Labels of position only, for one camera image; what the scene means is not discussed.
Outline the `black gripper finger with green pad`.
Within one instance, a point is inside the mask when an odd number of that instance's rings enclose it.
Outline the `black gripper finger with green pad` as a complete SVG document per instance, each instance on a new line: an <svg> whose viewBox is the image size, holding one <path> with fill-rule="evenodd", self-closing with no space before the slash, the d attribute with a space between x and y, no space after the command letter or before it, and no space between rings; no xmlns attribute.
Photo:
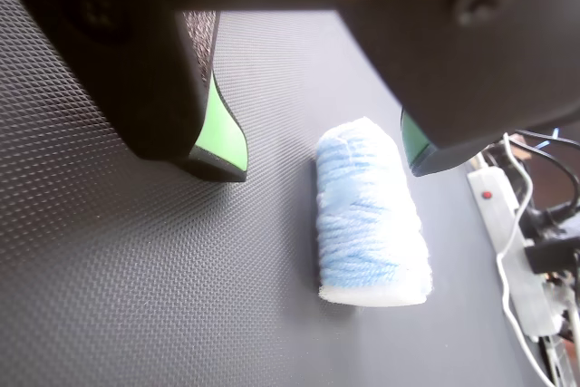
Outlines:
<svg viewBox="0 0 580 387"><path fill-rule="evenodd" d="M170 0L21 1L135 155L246 179L246 136Z"/></svg>
<svg viewBox="0 0 580 387"><path fill-rule="evenodd" d="M335 0L427 142L423 176L503 133L579 116L579 0Z"/></svg>

